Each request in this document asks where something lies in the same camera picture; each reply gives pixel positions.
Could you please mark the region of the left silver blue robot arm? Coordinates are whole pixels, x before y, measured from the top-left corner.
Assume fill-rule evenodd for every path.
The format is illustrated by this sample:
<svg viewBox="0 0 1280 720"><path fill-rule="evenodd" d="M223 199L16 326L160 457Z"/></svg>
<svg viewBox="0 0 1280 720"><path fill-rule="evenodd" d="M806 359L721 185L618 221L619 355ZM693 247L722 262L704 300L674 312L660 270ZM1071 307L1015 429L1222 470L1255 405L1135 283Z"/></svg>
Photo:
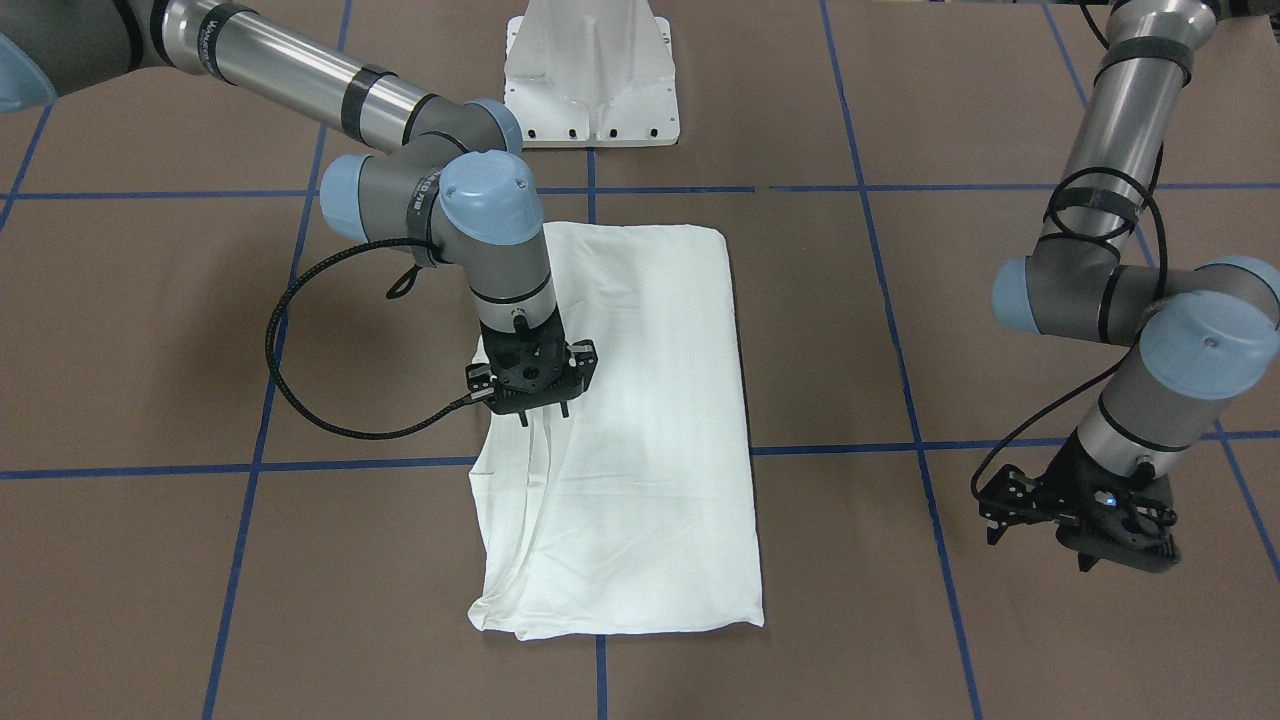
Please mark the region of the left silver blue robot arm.
<svg viewBox="0 0 1280 720"><path fill-rule="evenodd" d="M1196 53L1229 19L1275 1L1115 1L1105 54L1034 250L1007 260L992 313L1015 331L1123 347L1085 382L1100 396L1044 471L977 469L970 492L988 544L1052 524L1082 571L1110 561L1176 566L1171 470L1277 356L1277 270L1225 256L1169 265L1155 199L1164 140Z"/></svg>

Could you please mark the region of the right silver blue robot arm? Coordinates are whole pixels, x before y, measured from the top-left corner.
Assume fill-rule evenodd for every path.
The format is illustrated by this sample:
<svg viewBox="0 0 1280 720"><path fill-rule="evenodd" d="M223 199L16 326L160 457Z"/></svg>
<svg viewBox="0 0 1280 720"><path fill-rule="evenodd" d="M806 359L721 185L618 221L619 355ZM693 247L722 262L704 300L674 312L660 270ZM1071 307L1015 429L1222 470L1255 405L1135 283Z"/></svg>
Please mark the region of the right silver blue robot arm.
<svg viewBox="0 0 1280 720"><path fill-rule="evenodd" d="M348 249L301 272L265 331L273 384L314 425L358 436L321 419L287 383L285 310L324 272L376 250L411 259L388 299L408 293L428 268L463 274L481 355L445 413L483 405L520 420L540 407L567 415L588 391L596 348L564 333L544 206L520 124L502 102L451 101L237 1L5 1L1 19L5 113L172 68L264 97L360 146L333 159L316 187L325 223Z"/></svg>

